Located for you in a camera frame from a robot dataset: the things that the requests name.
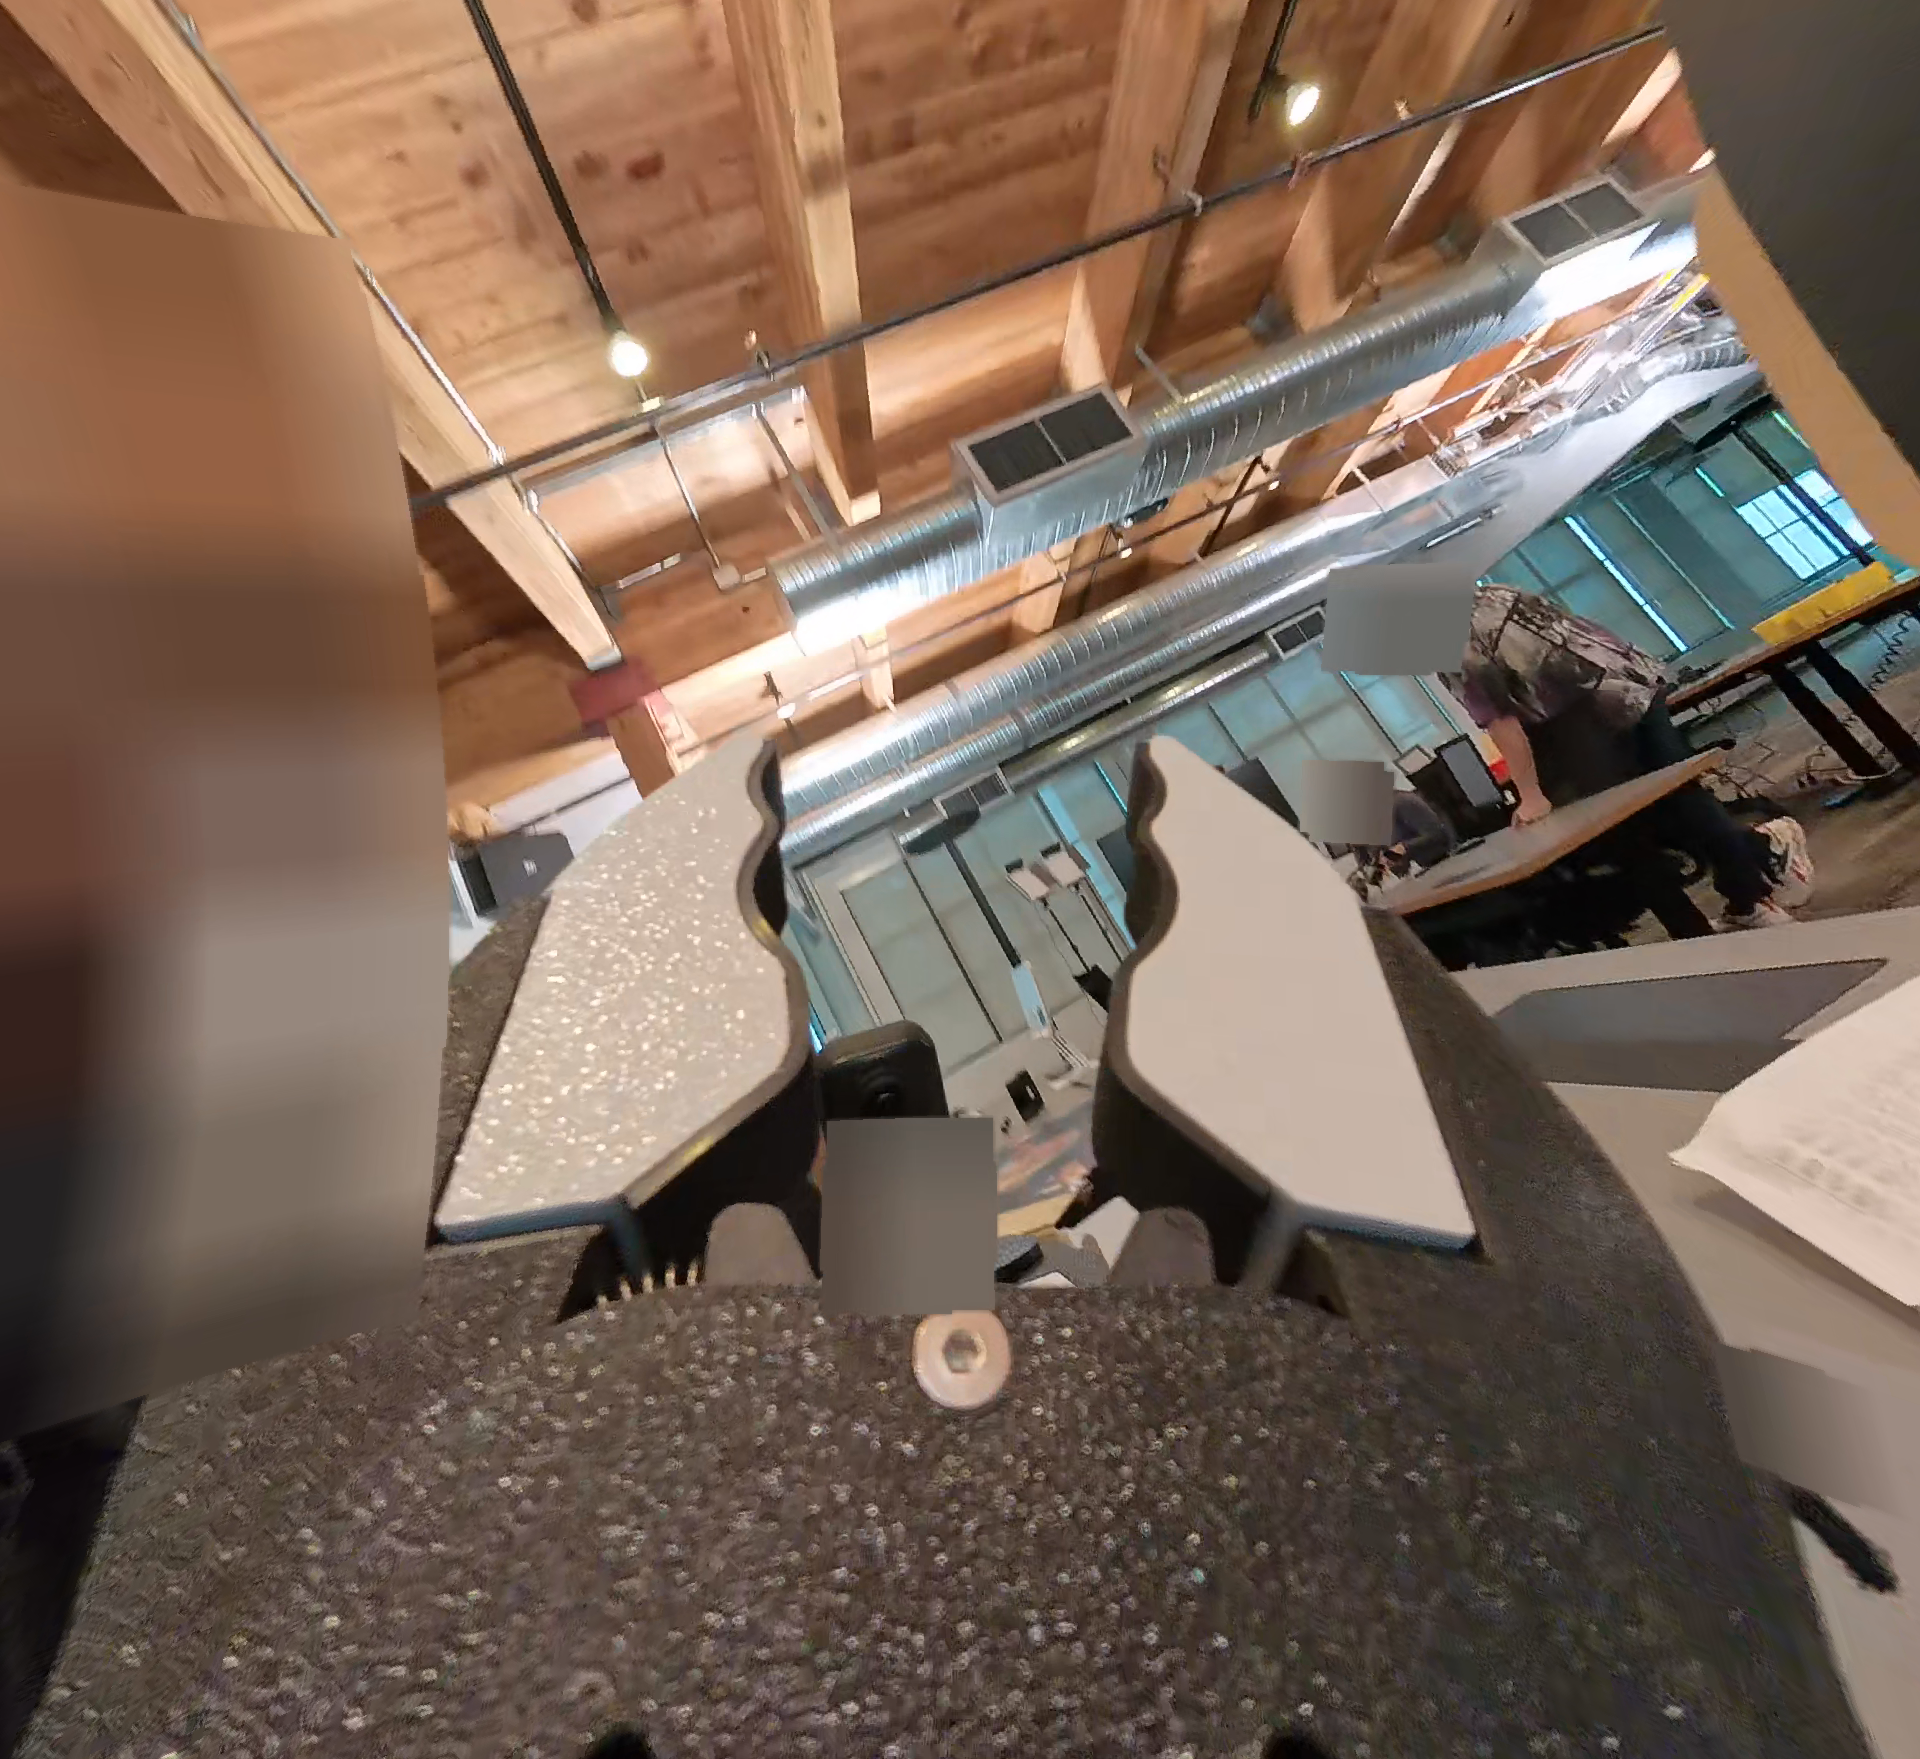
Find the silver ventilation duct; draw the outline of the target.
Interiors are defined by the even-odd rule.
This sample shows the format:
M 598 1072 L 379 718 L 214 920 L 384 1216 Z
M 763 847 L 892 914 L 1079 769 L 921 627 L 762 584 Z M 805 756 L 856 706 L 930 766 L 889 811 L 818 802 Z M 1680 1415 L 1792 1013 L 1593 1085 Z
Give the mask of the silver ventilation duct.
M 951 446 L 944 498 L 770 567 L 796 642 L 818 653 L 1184 488 L 1679 269 L 1698 178 L 1582 180 L 1488 226 L 1474 256 L 1320 331 L 1297 335 L 1151 409 L 1110 386 L 1054 400 Z
M 1188 663 L 1212 661 L 1320 606 L 1370 565 L 1491 565 L 1677 410 L 1758 371 L 1732 316 L 1660 340 L 1577 405 L 1548 407 L 1462 467 L 1416 460 L 1385 484 L 1387 508 L 1333 498 L 1042 640 L 949 678 L 882 719 L 782 762 L 784 857 L 805 862 L 1112 709 Z

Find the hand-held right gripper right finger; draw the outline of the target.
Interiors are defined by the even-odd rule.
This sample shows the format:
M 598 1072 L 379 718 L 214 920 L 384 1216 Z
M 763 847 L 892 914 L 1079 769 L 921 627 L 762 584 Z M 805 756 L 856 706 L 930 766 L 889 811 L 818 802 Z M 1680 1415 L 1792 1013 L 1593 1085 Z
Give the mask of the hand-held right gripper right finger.
M 1232 1285 L 1275 1286 L 1309 1231 L 1467 1252 L 1469 1195 L 1358 895 L 1179 742 L 1139 747 L 1127 814 L 1102 1187 L 1198 1218 Z

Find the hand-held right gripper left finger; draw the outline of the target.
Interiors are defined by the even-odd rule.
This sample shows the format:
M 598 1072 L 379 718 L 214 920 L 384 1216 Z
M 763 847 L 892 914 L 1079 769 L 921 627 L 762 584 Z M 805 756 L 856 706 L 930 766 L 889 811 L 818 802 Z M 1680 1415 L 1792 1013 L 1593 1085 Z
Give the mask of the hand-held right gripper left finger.
M 736 738 L 593 840 L 547 896 L 437 1226 L 451 1240 L 652 1218 L 707 1240 L 818 1149 L 805 970 L 784 941 L 784 793 Z

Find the white printed paper sheet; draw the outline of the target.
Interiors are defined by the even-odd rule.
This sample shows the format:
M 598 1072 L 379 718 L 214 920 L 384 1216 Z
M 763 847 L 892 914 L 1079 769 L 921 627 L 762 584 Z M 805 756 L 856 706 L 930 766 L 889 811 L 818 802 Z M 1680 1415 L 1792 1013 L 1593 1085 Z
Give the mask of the white printed paper sheet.
M 1670 1161 L 1917 1307 L 1919 981 L 1862 1003 L 1725 1092 Z

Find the wooden office desk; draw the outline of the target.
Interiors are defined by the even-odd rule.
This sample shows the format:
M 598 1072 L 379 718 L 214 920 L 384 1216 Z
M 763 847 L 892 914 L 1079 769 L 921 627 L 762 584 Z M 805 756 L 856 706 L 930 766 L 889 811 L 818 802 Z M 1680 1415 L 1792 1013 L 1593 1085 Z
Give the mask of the wooden office desk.
M 1854 632 L 1916 615 L 1917 606 L 1919 580 L 1900 580 L 1849 610 L 1819 616 L 1802 634 L 1761 642 L 1739 661 L 1682 682 L 1679 690 L 1670 694 L 1670 714 L 1680 718 L 1735 690 L 1770 685 L 1856 780 L 1868 786 L 1909 783 L 1919 774 L 1916 730 L 1840 661 L 1838 642 Z
M 1631 829 L 1677 788 L 1696 786 L 1727 762 L 1727 747 L 1658 768 L 1619 786 L 1558 809 L 1529 826 L 1510 826 L 1459 850 L 1433 869 L 1380 890 L 1373 907 L 1412 917 L 1503 893 L 1584 853 L 1598 841 Z

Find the yellow box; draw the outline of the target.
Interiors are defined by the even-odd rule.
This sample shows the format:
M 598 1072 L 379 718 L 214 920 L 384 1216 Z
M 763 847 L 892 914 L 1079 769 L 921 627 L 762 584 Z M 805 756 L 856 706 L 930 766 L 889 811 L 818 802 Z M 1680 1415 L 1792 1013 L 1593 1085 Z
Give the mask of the yellow box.
M 1811 596 L 1802 596 L 1783 610 L 1765 616 L 1754 628 L 1759 642 L 1790 642 L 1801 635 L 1833 625 L 1844 615 L 1859 610 L 1885 596 L 1895 592 L 1914 580 L 1914 572 L 1902 573 L 1886 563 L 1873 563 L 1844 577 L 1819 587 Z

